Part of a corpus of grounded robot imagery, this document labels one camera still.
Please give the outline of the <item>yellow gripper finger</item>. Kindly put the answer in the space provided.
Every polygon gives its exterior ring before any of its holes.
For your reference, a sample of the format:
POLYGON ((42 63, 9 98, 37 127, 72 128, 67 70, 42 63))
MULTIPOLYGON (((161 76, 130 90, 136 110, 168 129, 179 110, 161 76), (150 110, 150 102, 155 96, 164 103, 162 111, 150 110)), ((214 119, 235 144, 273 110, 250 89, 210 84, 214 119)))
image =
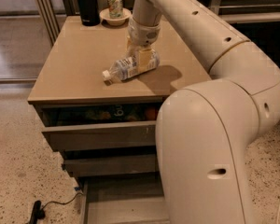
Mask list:
POLYGON ((154 49, 140 49, 136 52, 139 73, 155 69, 158 66, 158 53, 154 49))
POLYGON ((132 42, 131 38, 127 36, 125 57, 128 58, 134 56, 135 49, 136 49, 136 45, 132 42))

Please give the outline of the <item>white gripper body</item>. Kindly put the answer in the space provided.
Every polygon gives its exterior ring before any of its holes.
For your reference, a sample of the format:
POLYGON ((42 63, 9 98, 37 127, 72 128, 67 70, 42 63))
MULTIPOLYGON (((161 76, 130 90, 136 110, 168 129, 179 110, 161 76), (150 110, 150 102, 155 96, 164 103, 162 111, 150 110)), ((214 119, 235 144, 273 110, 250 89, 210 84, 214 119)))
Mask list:
POLYGON ((153 44, 157 39, 161 25, 145 26, 138 23, 133 17, 129 18, 128 33, 132 43, 136 46, 146 46, 153 44))

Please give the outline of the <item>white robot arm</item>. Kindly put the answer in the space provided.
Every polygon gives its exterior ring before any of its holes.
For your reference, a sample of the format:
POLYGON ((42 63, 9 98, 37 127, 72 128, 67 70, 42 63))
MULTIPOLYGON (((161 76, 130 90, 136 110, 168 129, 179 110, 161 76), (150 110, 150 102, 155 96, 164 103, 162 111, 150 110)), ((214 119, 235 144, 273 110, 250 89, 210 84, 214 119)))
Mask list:
POLYGON ((245 150, 280 120, 280 69, 197 0, 135 0, 132 44, 155 42, 161 19, 210 76, 172 93, 157 117, 170 223, 255 224, 245 150))

